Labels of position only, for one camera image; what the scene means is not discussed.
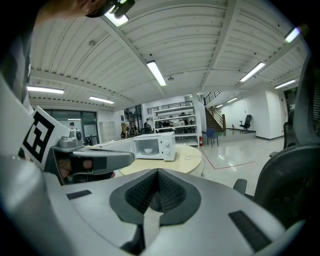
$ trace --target curved ceiling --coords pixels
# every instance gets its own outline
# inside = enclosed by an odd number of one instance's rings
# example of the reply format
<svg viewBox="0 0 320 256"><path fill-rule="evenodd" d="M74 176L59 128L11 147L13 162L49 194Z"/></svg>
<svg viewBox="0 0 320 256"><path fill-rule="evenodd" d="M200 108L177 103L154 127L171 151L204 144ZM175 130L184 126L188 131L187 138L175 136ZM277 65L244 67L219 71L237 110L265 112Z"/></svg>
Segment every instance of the curved ceiling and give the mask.
<svg viewBox="0 0 320 256"><path fill-rule="evenodd" d="M285 42L292 25L263 1L136 0L127 16L120 27L104 16L36 27L29 84L65 92L29 92L31 104L117 110L192 92L272 86L298 77L308 53L300 36ZM147 68L152 60L167 86ZM260 61L264 69L240 83Z"/></svg>

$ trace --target beige table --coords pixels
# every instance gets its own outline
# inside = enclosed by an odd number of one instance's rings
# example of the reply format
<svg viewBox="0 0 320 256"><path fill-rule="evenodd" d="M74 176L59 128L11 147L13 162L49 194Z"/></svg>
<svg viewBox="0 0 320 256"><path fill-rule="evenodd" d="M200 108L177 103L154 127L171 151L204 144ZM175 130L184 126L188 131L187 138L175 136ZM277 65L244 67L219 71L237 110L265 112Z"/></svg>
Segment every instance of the beige table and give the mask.
<svg viewBox="0 0 320 256"><path fill-rule="evenodd" d="M176 154L174 161L136 159L131 165L121 169L120 173L122 175L129 175L146 169L163 168L188 174L194 171L201 163L201 152L195 147L177 144L175 148Z"/></svg>

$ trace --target microwave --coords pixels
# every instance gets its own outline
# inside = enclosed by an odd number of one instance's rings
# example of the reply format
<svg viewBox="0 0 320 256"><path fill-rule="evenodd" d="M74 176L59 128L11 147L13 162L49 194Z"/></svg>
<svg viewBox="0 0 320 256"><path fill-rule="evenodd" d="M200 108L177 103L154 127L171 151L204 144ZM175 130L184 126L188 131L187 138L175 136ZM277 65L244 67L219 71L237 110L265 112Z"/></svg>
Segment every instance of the microwave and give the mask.
<svg viewBox="0 0 320 256"><path fill-rule="evenodd" d="M133 137L135 158L174 161L176 157L175 132L143 134Z"/></svg>

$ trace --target fluorescent light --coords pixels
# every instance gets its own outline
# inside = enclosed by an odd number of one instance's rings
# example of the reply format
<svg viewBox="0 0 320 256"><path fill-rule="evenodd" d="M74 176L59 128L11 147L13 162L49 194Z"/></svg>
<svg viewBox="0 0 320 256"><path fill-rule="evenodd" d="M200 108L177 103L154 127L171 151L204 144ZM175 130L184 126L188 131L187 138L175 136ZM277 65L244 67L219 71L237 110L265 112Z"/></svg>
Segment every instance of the fluorescent light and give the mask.
<svg viewBox="0 0 320 256"><path fill-rule="evenodd" d="M95 100L95 101L105 102L105 103L110 103L110 104L115 103L114 101L111 101L111 100L106 100L106 99L103 99L103 98L97 98L97 97L93 97L93 96L91 96L89 98L89 100Z"/></svg>
<svg viewBox="0 0 320 256"><path fill-rule="evenodd" d="M276 86L276 87L275 87L275 89L279 89L279 88L281 88L281 87L284 87L284 86L290 85L290 84L294 83L295 81L296 81L296 80L291 80L291 81L289 81L289 82L286 82L286 83L280 84L280 85Z"/></svg>
<svg viewBox="0 0 320 256"><path fill-rule="evenodd" d="M233 99L231 99L231 100L227 101L227 103L229 103L229 102L233 102L233 101L235 101L236 99L238 99L238 98L237 98L237 97L235 97L235 98L233 98Z"/></svg>
<svg viewBox="0 0 320 256"><path fill-rule="evenodd" d="M43 92L43 93L53 93L53 94L63 94L65 91L61 89L52 89L46 87L38 87L38 86L28 86L28 91L32 92Z"/></svg>
<svg viewBox="0 0 320 256"><path fill-rule="evenodd" d="M246 74L243 78L241 78L241 82L245 82L248 80L250 77L252 77L255 73L257 73L264 65L263 62L259 62L258 65L256 65L248 74Z"/></svg>
<svg viewBox="0 0 320 256"><path fill-rule="evenodd" d="M108 12L104 14L116 27L120 27L122 24L125 24L128 22L128 17L127 15L123 15L121 18L116 18L113 13L110 13L115 6L113 6Z"/></svg>
<svg viewBox="0 0 320 256"><path fill-rule="evenodd" d="M166 86L166 81L164 80L156 62L153 60L153 61L150 61L146 64L148 66L148 68L150 69L150 71L152 72L152 74L154 75L154 77L158 80L159 84L161 86Z"/></svg>
<svg viewBox="0 0 320 256"><path fill-rule="evenodd" d="M288 43L291 43L293 39L295 39L299 35L300 31L298 28L293 29L286 37L285 40Z"/></svg>

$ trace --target blue chair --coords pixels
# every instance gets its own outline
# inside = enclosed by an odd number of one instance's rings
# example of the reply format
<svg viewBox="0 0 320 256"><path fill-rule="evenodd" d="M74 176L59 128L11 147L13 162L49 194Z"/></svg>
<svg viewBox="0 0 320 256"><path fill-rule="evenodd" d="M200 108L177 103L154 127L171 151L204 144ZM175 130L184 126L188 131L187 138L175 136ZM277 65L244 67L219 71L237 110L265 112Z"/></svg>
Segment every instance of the blue chair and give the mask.
<svg viewBox="0 0 320 256"><path fill-rule="evenodd" d="M206 129L206 138L207 138L207 145L209 145L209 139L211 139L211 148L212 148L212 139L213 139L213 145L215 144L215 139L216 139L216 143L217 146L219 147L219 141L218 141L218 137L215 137L215 130L213 128L207 128Z"/></svg>

